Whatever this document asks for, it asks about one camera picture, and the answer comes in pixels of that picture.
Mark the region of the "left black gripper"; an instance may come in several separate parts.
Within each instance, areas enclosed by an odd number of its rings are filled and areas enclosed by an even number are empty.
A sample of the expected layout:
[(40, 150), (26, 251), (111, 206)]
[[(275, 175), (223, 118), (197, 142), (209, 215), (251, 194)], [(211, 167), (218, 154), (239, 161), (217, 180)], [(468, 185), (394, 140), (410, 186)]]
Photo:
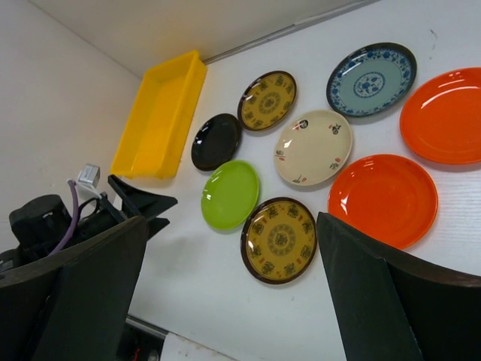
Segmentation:
[[(168, 219), (158, 216), (174, 207), (177, 204), (176, 198), (139, 190), (113, 174), (107, 177), (107, 182), (122, 199), (122, 212), (128, 218), (135, 216), (152, 218), (147, 219), (148, 241), (170, 224)], [(84, 204), (87, 205), (93, 200), (95, 209), (90, 215), (79, 220), (73, 235), (74, 241), (87, 241), (124, 221), (123, 213), (112, 205), (107, 193), (102, 193), (100, 199), (93, 198)]]

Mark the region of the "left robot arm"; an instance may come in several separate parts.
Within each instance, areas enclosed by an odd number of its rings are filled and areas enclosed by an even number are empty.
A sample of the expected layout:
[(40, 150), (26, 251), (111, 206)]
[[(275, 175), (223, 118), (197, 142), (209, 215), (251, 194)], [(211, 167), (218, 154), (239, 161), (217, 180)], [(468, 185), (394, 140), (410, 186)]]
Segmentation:
[(133, 217), (145, 218), (148, 239), (169, 224), (159, 215), (174, 207), (176, 198), (139, 190), (115, 175), (108, 176), (107, 182), (122, 200), (120, 209), (113, 206), (107, 193), (94, 189), (86, 201), (80, 202), (79, 192), (86, 186), (69, 180), (72, 213), (56, 194), (37, 197), (12, 211), (9, 223), (19, 246), (1, 253), (1, 273), (83, 243)]

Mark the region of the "green plate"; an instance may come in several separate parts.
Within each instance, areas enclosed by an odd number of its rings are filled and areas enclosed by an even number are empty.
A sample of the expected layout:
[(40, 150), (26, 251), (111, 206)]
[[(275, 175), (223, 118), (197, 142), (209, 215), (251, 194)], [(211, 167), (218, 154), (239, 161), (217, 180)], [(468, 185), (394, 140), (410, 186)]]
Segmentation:
[(260, 180), (244, 160), (221, 165), (207, 180), (201, 196), (201, 212), (213, 229), (230, 230), (242, 224), (259, 199)]

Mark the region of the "black plate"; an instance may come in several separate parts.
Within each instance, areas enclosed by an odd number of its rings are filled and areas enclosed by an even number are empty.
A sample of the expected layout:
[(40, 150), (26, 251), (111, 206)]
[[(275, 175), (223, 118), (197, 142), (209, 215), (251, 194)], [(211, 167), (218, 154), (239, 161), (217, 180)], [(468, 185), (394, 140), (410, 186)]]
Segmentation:
[(232, 114), (211, 117), (192, 142), (192, 164), (200, 171), (214, 171), (236, 153), (242, 136), (239, 120)]

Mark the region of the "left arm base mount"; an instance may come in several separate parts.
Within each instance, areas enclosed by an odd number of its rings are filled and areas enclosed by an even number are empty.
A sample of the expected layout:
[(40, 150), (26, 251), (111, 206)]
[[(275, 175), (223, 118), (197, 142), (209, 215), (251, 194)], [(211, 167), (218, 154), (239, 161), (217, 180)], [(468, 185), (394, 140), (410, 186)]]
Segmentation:
[(160, 360), (168, 331), (128, 315), (115, 360)]

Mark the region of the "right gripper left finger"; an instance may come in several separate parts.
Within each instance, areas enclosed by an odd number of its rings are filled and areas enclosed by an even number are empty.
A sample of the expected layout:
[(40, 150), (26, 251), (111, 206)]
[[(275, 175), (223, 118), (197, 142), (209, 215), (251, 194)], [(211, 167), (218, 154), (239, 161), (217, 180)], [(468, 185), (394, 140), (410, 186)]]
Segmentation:
[(1, 274), (3, 360), (113, 360), (147, 245), (131, 218)]

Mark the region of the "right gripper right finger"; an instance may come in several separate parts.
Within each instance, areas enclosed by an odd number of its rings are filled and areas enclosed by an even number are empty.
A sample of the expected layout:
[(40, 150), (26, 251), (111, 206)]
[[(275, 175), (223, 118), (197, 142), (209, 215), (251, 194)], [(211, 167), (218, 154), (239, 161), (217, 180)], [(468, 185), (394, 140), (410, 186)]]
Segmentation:
[(348, 360), (478, 360), (480, 278), (320, 212), (319, 250)]

